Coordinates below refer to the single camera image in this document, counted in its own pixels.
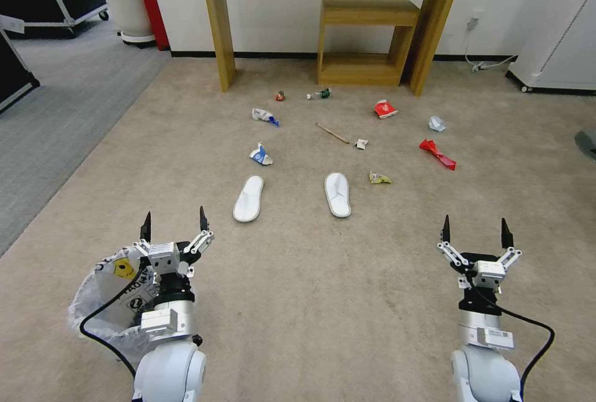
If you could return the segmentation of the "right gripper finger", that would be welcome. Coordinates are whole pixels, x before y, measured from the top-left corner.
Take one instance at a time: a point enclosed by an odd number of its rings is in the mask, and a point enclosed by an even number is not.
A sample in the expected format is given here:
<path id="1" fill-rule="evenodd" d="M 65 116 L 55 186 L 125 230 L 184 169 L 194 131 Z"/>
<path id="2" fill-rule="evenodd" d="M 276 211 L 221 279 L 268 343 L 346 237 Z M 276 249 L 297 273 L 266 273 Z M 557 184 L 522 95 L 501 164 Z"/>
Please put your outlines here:
<path id="1" fill-rule="evenodd" d="M 444 259 L 446 259 L 456 269 L 469 268 L 470 261 L 464 256 L 464 254 L 458 251 L 451 244 L 451 230 L 449 215 L 445 216 L 443 227 L 440 231 L 440 240 L 436 245 L 437 249 L 441 253 Z"/>
<path id="2" fill-rule="evenodd" d="M 507 272 L 522 256 L 522 251 L 515 248 L 513 234 L 510 231 L 505 218 L 501 218 L 500 239 L 503 252 L 497 259 L 497 263 L 500 265 L 503 272 Z"/>

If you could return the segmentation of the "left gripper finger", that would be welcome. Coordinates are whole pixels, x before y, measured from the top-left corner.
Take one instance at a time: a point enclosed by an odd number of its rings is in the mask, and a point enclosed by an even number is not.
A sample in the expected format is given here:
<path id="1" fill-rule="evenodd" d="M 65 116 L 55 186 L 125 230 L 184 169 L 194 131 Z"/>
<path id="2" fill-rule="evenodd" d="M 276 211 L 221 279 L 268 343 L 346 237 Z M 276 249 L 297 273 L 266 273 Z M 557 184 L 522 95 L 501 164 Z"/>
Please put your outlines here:
<path id="1" fill-rule="evenodd" d="M 200 232 L 183 249 L 185 255 L 202 255 L 214 240 L 214 233 L 209 229 L 209 222 L 204 207 L 199 209 Z"/>
<path id="2" fill-rule="evenodd" d="M 132 247 L 138 258 L 147 257 L 152 247 L 151 243 L 151 212 L 148 212 L 143 224 L 140 227 L 138 241 L 134 242 Z"/>

